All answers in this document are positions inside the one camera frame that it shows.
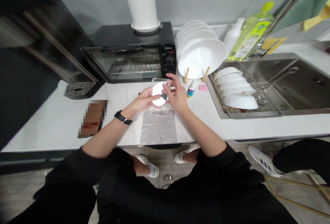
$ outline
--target clear phone case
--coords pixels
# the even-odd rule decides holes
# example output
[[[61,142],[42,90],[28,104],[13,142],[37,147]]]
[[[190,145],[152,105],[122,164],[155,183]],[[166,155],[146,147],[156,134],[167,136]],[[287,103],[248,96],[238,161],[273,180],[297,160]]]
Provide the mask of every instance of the clear phone case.
[[[164,115],[164,111],[172,110],[172,106],[168,102],[168,96],[166,95],[163,84],[171,87],[170,79],[162,79],[162,78],[152,78],[151,80],[151,89],[152,96],[161,94],[162,97],[158,100],[154,100],[152,105],[149,107],[149,113],[151,112],[159,112],[159,114]]]

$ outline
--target wooden dish rack peg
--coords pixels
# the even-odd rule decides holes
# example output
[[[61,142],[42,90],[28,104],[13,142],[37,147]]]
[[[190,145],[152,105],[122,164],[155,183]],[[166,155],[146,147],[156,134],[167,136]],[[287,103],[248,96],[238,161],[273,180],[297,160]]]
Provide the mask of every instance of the wooden dish rack peg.
[[[206,82],[206,80],[207,80],[206,77],[207,77],[207,73],[209,72],[209,70],[210,70],[210,67],[207,68],[205,75],[202,77],[203,82]],[[183,82],[185,84],[188,83],[188,79],[187,79],[188,78],[188,72],[189,72],[189,67],[187,68],[186,76],[183,78]]]

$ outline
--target floor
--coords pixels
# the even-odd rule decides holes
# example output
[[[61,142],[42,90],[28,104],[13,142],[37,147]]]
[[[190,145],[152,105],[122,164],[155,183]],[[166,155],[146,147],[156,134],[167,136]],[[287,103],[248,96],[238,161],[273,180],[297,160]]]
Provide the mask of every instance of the floor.
[[[274,155],[284,146],[284,144],[284,142],[276,142],[256,143],[253,145],[268,155]],[[249,155],[248,145],[249,144],[231,144],[236,151],[241,151],[245,154],[246,158],[251,162],[252,168],[265,173],[263,168]],[[159,167],[159,177],[156,179],[148,178],[153,185],[158,188],[167,184],[166,176],[168,174],[172,176],[172,182],[174,182],[191,172],[194,165],[188,163],[176,164],[174,161],[175,154],[182,150],[184,150],[184,148],[167,150],[155,150],[147,147],[126,149],[127,152],[135,156],[138,154],[145,155],[150,162]],[[33,202],[32,196],[43,186],[45,181],[44,178],[44,170],[0,176],[0,212],[4,216],[5,222],[24,211]],[[286,178],[312,184],[308,176],[305,174],[300,175],[293,172],[287,174]],[[272,181],[272,183],[279,195],[330,214],[330,205],[318,191],[278,181]],[[291,203],[282,203],[299,224],[330,224],[330,219],[327,219],[326,217],[319,216],[298,206],[292,205]],[[97,222],[98,214],[95,208],[90,217],[89,223],[96,224]]]

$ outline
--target hand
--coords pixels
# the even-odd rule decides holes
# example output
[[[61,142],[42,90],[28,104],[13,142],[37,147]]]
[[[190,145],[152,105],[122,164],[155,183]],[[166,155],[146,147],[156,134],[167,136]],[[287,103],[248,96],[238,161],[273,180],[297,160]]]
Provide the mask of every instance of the hand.
[[[159,99],[162,97],[161,94],[151,96],[152,94],[152,89],[151,87],[146,88],[138,95],[138,97],[129,105],[127,106],[124,110],[122,110],[121,114],[130,120],[140,112],[143,112],[146,110],[150,105],[152,105],[155,108],[160,109],[161,107],[155,106],[152,104],[153,100]]]
[[[172,85],[175,86],[176,91],[175,95],[171,93],[171,89],[163,84],[163,88],[165,93],[168,96],[169,102],[174,110],[176,110],[180,115],[189,110],[187,97],[186,97],[186,89],[181,85],[179,77],[174,74],[166,74],[167,77],[172,78]]]

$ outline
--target sink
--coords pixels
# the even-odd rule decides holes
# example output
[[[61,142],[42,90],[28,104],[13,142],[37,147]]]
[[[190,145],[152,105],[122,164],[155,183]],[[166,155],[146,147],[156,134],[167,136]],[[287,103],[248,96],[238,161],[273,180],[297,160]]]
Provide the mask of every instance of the sink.
[[[256,89],[264,102],[259,109],[231,109],[223,104],[213,76],[225,67],[235,67]],[[227,61],[207,82],[222,119],[330,113],[330,78],[294,53],[267,55],[250,61]]]

